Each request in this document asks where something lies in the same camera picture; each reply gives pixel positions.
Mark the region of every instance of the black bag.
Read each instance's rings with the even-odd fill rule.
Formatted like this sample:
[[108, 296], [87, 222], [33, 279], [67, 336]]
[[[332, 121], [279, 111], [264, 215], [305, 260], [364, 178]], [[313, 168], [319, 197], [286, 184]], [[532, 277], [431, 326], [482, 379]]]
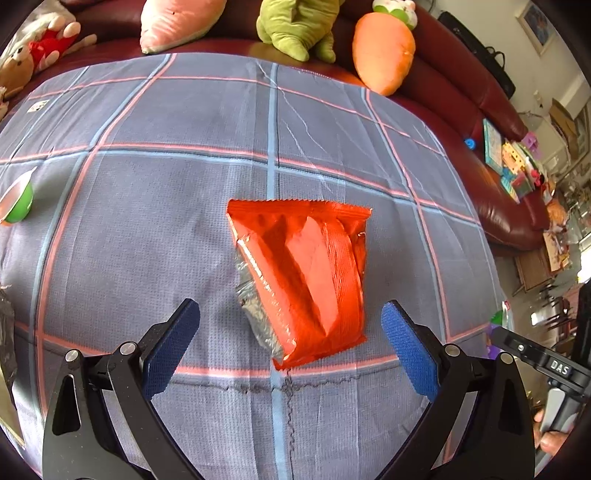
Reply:
[[[480, 40], [478, 40], [474, 34], [450, 12], [441, 12], [441, 15], [439, 15], [439, 21], [458, 37], [466, 47], [468, 47], [468, 50], [480, 60], [480, 63], [482, 63], [496, 81], [499, 82], [499, 85], [501, 85], [507, 98], [511, 98], [515, 93], [515, 84], [505, 72], [505, 54], [501, 51], [496, 51], [493, 47], [485, 47]], [[499, 55], [503, 58], [503, 65], [499, 65], [496, 60], [496, 57]]]

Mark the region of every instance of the plaid tablecloth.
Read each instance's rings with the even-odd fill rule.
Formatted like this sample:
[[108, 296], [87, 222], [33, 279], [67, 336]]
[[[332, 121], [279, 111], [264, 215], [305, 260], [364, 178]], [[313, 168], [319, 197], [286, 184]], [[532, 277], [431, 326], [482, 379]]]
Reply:
[[[28, 218], [0, 229], [15, 399], [38, 471], [64, 353], [138, 340], [185, 297], [202, 324], [154, 405], [207, 479], [374, 478], [427, 404], [380, 328], [389, 299], [485, 354], [502, 292], [482, 227], [437, 138], [386, 98], [256, 59], [175, 54], [59, 75], [0, 128], [0, 187], [38, 167]], [[366, 343], [288, 374], [270, 367], [234, 294], [230, 198], [374, 210]]]

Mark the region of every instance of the green plush leg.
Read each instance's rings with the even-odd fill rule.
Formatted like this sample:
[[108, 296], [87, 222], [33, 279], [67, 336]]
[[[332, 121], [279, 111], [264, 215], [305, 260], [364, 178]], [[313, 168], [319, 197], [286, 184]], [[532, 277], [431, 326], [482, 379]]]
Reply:
[[335, 51], [333, 45], [335, 38], [332, 32], [328, 32], [314, 47], [316, 56], [326, 63], [334, 63], [336, 61]]
[[298, 38], [291, 35], [274, 35], [272, 38], [273, 46], [285, 53], [285, 55], [289, 55], [292, 59], [299, 61], [308, 61], [310, 59], [310, 54]]
[[265, 26], [262, 24], [262, 18], [259, 16], [256, 19], [256, 33], [263, 43], [273, 43], [271, 36], [265, 30]]

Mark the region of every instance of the blue gripper pad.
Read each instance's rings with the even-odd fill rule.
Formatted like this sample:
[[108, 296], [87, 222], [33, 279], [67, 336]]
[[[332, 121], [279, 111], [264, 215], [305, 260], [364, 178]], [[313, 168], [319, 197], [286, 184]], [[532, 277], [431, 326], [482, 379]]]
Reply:
[[439, 391], [437, 363], [417, 336], [420, 326], [397, 303], [388, 302], [382, 308], [382, 328], [415, 391], [433, 402]]
[[144, 359], [142, 386], [144, 397], [152, 400], [166, 386], [199, 328], [199, 305], [185, 299], [166, 323], [153, 325], [142, 341], [154, 331], [154, 344]]

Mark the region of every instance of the red snack bag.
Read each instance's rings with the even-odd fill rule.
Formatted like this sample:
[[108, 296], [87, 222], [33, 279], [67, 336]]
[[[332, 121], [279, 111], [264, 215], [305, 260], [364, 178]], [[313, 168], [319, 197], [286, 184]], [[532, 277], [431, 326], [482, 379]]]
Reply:
[[[365, 341], [362, 283], [370, 215], [370, 209], [334, 202], [228, 202], [238, 257], [248, 266], [246, 275], [241, 269], [239, 298], [277, 368], [303, 365]], [[241, 296], [248, 284], [256, 287], [254, 302]], [[266, 313], [262, 319], [258, 303]]]

